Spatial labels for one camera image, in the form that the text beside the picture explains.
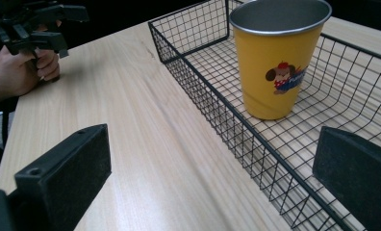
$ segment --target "wooden table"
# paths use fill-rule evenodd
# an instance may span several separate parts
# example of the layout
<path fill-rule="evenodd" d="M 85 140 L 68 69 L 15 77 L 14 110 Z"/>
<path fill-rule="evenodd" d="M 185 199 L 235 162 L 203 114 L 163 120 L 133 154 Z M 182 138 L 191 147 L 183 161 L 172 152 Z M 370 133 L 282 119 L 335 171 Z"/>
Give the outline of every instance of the wooden table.
<path fill-rule="evenodd" d="M 325 31 L 364 42 L 331 19 Z M 290 229 L 160 63 L 146 23 L 69 54 L 58 82 L 20 98 L 0 189 L 72 133 L 107 123 L 113 173 L 76 230 Z"/>

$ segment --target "paper cup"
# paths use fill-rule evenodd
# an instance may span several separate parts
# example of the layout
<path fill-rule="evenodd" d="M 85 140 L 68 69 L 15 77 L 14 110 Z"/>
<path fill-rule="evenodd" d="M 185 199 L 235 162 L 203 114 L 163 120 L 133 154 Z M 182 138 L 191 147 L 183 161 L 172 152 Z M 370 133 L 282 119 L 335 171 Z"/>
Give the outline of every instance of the paper cup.
<path fill-rule="evenodd" d="M 256 0 L 230 13 L 245 109 L 260 119 L 288 115 L 331 6 L 322 0 Z"/>

